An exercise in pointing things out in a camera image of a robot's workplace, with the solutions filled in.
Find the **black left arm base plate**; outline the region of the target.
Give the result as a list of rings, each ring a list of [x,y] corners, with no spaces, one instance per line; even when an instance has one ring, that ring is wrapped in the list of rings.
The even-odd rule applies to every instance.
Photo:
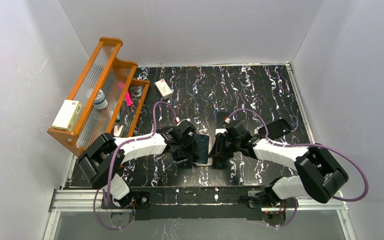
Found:
[[[110,219],[116,227],[127,227],[135,220],[137,210],[147,210],[150,207],[150,200],[149,191],[131,190],[121,200],[114,198],[108,204],[103,200],[101,209],[111,211]]]

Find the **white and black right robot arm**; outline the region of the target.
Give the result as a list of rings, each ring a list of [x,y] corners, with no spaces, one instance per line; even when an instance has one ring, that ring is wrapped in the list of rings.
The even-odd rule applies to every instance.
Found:
[[[256,160],[270,161],[296,171],[296,176],[279,177],[248,200],[276,205],[282,200],[310,197],[326,204],[349,180],[333,155],[319,145],[286,147],[279,142],[251,133],[238,120],[216,131],[209,158],[229,160],[235,153]]]

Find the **black phone case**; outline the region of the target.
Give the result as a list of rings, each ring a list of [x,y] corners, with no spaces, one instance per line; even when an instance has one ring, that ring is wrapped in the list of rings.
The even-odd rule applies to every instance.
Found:
[[[267,137],[271,140],[275,140],[277,138],[281,138],[282,136],[291,132],[292,128],[289,123],[285,119],[278,119],[274,122],[271,122],[265,127],[261,127],[258,130],[258,133],[262,136],[267,135]]]

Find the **blue smartphone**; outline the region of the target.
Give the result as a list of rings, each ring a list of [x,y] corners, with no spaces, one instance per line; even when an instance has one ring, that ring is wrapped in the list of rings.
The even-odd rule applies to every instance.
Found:
[[[191,158],[191,155],[190,154],[181,154],[181,153],[173,152],[171,154],[171,158],[172,158],[172,161],[174,163],[181,163],[181,162],[184,162],[184,161],[188,161]]]

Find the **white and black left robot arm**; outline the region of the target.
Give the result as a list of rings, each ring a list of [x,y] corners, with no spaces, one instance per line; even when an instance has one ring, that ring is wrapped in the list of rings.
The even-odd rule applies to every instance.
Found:
[[[116,167],[141,157],[173,154],[179,150],[191,151],[191,144],[187,141],[195,135],[196,127],[188,120],[135,137],[111,137],[103,133],[76,162],[91,187],[104,193],[106,203],[119,201],[130,193],[130,188],[116,173]]]

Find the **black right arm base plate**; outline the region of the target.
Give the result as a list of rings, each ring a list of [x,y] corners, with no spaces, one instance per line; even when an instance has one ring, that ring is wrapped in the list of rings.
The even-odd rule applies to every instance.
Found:
[[[260,209],[265,224],[277,229],[295,218],[299,206],[296,198],[280,199],[272,191],[250,190],[240,198],[250,209]]]

